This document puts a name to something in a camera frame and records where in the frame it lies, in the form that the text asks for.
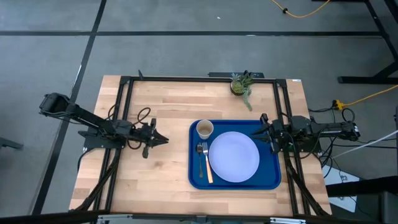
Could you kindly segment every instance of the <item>gray floor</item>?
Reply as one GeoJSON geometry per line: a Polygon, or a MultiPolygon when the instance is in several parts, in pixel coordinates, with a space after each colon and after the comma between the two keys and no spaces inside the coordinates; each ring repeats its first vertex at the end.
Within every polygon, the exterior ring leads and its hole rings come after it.
{"type": "MultiPolygon", "coordinates": [[[[280,3],[296,14],[305,14],[321,4],[280,3]]],[[[100,0],[0,0],[0,30],[91,30],[99,4],[100,0]]],[[[398,48],[398,25],[382,1],[373,1],[373,5],[398,48]]],[[[283,15],[271,0],[108,1],[99,29],[377,30],[361,3],[333,2],[312,17],[294,19],[283,15]]],[[[29,213],[59,124],[38,115],[39,104],[45,93],[70,94],[87,40],[0,37],[0,136],[25,145],[22,151],[0,150],[0,217],[29,213]]],[[[137,75],[141,69],[144,75],[204,77],[208,72],[248,69],[270,78],[301,79],[308,106],[324,108],[333,99],[348,103],[387,88],[340,85],[336,78],[374,75],[391,62],[392,55],[380,38],[97,37],[77,103],[90,111],[94,109],[103,75],[137,75]]],[[[351,107],[363,141],[395,130],[393,113],[397,103],[395,90],[351,107]]],[[[315,117],[319,122],[332,120],[328,113],[315,117]]],[[[81,129],[74,125],[68,129],[45,213],[68,209],[83,145],[83,138],[77,134],[81,129]]],[[[334,153],[347,149],[336,147],[334,153]]],[[[397,174],[396,158],[391,149],[363,149],[339,157],[338,163],[344,171],[369,179],[397,174]]]]}

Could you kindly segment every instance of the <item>white cable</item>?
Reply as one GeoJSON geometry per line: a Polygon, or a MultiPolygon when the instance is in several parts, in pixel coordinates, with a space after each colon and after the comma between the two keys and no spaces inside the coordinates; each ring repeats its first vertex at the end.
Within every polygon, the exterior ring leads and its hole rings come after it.
{"type": "Polygon", "coordinates": [[[347,153],[349,153],[349,152],[353,152],[353,151],[355,151],[355,150],[357,150],[357,149],[361,149],[361,148],[363,148],[363,147],[370,146],[370,145],[372,145],[372,144],[374,144],[374,143],[377,143],[377,142],[379,142],[379,141],[385,140],[386,138],[388,138],[388,137],[390,137],[390,136],[392,136],[392,135],[394,135],[394,134],[396,134],[396,133],[398,133],[398,130],[397,130],[397,131],[394,131],[393,133],[391,133],[391,134],[389,134],[389,135],[387,135],[387,136],[384,136],[383,138],[380,138],[380,139],[378,139],[378,140],[376,140],[376,141],[367,143],[367,144],[362,145],[362,146],[358,146],[358,147],[356,147],[356,148],[354,148],[354,149],[350,149],[350,150],[348,150],[348,151],[346,151],[346,152],[343,152],[343,153],[338,154],[337,156],[333,156],[332,159],[336,159],[337,157],[342,156],[342,155],[344,155],[344,154],[347,154],[347,153]]]}

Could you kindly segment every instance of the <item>white plate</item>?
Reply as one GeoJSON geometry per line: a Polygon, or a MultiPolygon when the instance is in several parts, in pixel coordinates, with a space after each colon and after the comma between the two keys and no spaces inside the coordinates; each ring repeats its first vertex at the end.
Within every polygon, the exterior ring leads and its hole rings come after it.
{"type": "Polygon", "coordinates": [[[228,182],[243,182],[252,177],[260,163],[256,144],[236,131],[220,134],[209,148],[210,166],[228,182]]]}

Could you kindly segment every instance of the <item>yellow cable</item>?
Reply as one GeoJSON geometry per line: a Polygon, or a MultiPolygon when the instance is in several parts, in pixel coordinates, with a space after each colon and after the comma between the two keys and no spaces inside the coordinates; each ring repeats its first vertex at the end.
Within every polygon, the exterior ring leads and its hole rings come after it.
{"type": "MultiPolygon", "coordinates": [[[[284,10],[284,8],[283,8],[282,6],[280,6],[279,3],[277,3],[275,0],[272,0],[272,1],[273,1],[277,6],[279,6],[279,8],[280,8],[282,11],[284,10]]],[[[307,16],[311,16],[312,14],[318,12],[321,8],[323,8],[324,6],[326,6],[326,4],[328,4],[329,2],[330,2],[330,0],[327,0],[327,1],[326,1],[325,3],[323,3],[323,5],[321,5],[318,9],[316,9],[315,11],[313,11],[313,12],[311,12],[311,13],[308,13],[307,15],[304,15],[304,16],[296,16],[296,15],[293,15],[293,14],[291,14],[288,10],[286,10],[286,14],[288,14],[288,15],[294,17],[294,18],[297,18],[297,19],[305,18],[305,17],[307,17],[307,16]]]]}
{"type": "Polygon", "coordinates": [[[357,100],[357,101],[355,101],[355,102],[352,102],[352,103],[342,103],[341,105],[342,105],[343,107],[344,107],[344,106],[351,106],[351,105],[354,105],[354,104],[359,103],[359,102],[361,102],[361,101],[367,100],[367,99],[369,99],[370,97],[374,97],[374,96],[377,96],[378,94],[385,93],[385,92],[387,92],[387,91],[393,90],[393,89],[395,89],[395,88],[397,88],[397,87],[398,87],[398,85],[395,85],[395,86],[393,86],[393,87],[391,87],[391,88],[388,88],[388,89],[386,89],[386,90],[380,91],[380,92],[375,93],[375,94],[372,94],[372,95],[370,95],[370,96],[367,96],[367,97],[362,98],[362,99],[360,99],[360,100],[357,100]]]}

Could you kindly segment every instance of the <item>plant pot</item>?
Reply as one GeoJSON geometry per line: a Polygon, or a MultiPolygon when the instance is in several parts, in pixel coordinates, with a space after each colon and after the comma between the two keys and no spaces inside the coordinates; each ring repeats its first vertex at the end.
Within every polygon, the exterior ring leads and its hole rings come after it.
{"type": "Polygon", "coordinates": [[[234,94],[235,96],[241,96],[241,95],[243,95],[243,92],[242,92],[242,93],[236,93],[236,92],[232,89],[232,82],[231,82],[231,84],[229,85],[229,88],[231,89],[231,93],[234,94]]]}

